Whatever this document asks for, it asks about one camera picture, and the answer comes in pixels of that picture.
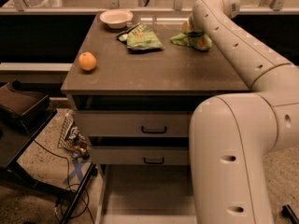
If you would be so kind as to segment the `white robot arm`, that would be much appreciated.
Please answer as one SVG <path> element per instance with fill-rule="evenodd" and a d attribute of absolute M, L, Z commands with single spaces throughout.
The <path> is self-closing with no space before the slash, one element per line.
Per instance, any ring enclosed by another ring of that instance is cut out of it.
<path fill-rule="evenodd" d="M 299 140 L 299 69 L 236 25 L 239 9 L 240 0 L 197 0 L 189 17 L 248 88 L 209 98 L 192 114 L 197 224 L 274 224 L 263 156 Z"/>

